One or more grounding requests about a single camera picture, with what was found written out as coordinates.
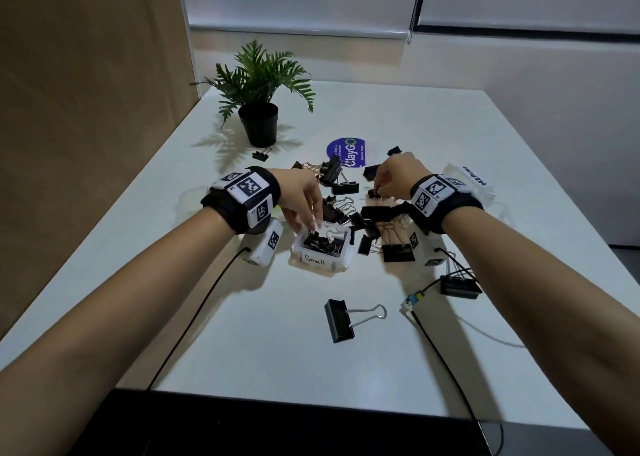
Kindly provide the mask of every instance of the black plant pot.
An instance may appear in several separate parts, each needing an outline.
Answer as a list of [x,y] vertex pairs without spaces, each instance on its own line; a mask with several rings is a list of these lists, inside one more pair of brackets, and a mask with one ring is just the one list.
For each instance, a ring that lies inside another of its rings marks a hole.
[[270,102],[246,104],[238,111],[252,146],[268,147],[276,143],[278,106]]

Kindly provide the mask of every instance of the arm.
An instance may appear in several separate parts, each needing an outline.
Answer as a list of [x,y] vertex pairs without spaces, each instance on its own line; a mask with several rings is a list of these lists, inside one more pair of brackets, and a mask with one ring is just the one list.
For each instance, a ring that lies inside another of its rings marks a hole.
[[[322,219],[308,170],[270,170],[287,221]],[[169,232],[0,372],[0,454],[64,454],[235,232],[210,208]]]
[[[381,165],[380,194],[408,199],[411,187],[430,174],[409,155]],[[637,452],[640,318],[478,208],[453,210],[442,228],[573,410],[616,454]]]

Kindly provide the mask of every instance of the potted plant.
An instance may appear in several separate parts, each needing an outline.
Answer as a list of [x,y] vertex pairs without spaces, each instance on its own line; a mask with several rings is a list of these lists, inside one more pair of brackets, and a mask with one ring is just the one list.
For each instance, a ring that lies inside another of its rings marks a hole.
[[256,147],[271,146],[276,142],[278,107],[271,103],[276,89],[284,85],[307,100],[309,112],[314,111],[315,92],[311,91],[308,78],[300,76],[308,72],[295,60],[290,51],[267,53],[254,40],[236,53],[240,66],[232,72],[225,65],[216,64],[218,76],[204,77],[199,83],[207,83],[217,88],[225,100],[220,101],[222,124],[231,117],[234,109],[244,125],[249,143]]

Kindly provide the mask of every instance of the wooden wall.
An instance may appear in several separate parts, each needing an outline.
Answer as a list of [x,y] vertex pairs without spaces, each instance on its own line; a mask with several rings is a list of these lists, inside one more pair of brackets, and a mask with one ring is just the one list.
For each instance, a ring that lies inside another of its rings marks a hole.
[[0,0],[0,338],[198,98],[180,0]]

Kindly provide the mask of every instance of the roller blind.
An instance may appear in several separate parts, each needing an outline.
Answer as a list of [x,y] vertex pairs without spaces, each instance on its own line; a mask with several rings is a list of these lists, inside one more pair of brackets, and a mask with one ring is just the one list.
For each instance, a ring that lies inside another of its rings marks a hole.
[[423,0],[420,24],[640,32],[640,0]]
[[415,0],[184,0],[196,29],[405,38]]

